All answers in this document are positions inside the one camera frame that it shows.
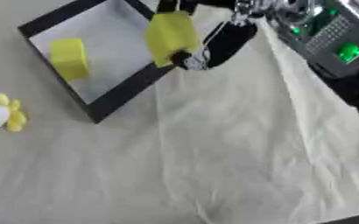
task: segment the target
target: black tray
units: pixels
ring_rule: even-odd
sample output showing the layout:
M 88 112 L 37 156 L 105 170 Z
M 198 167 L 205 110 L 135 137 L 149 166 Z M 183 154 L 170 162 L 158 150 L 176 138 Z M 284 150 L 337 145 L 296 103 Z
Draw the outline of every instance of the black tray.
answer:
M 79 94 L 74 91 L 69 83 L 67 83 L 57 73 L 50 62 L 46 59 L 45 55 L 43 55 L 43 53 L 40 52 L 39 49 L 31 42 L 30 38 L 106 1 L 111 0 L 78 0 L 18 27 L 22 35 L 25 37 L 25 40 L 35 50 L 38 56 L 46 63 L 46 65 L 53 71 L 55 77 L 58 79 L 61 85 L 68 91 L 68 93 L 76 100 L 76 102 L 95 123 L 101 122 L 115 110 L 122 107 L 126 102 L 140 94 L 142 91 L 144 91 L 146 88 L 148 88 L 150 85 L 152 85 L 163 75 L 167 74 L 174 68 L 174 66 L 156 68 L 155 64 L 151 62 L 150 64 L 146 64 L 129 78 L 122 81 L 120 84 L 116 85 L 106 94 L 103 94 L 90 103 L 86 103 L 79 96 Z M 125 1 L 148 20 L 151 20 L 151 17 L 154 14 L 154 12 L 152 12 L 146 5 L 138 0 L 113 1 Z

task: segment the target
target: foam cube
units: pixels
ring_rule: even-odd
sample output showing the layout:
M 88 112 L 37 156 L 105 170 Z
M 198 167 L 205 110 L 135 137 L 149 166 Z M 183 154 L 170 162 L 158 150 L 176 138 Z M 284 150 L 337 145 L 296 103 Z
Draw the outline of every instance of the foam cube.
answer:
M 89 76 L 87 54 L 80 38 L 63 38 L 50 45 L 50 62 L 66 81 Z
M 185 11 L 156 14 L 147 28 L 145 39 L 157 67 L 172 64 L 177 51 L 193 53 L 199 46 L 192 19 Z

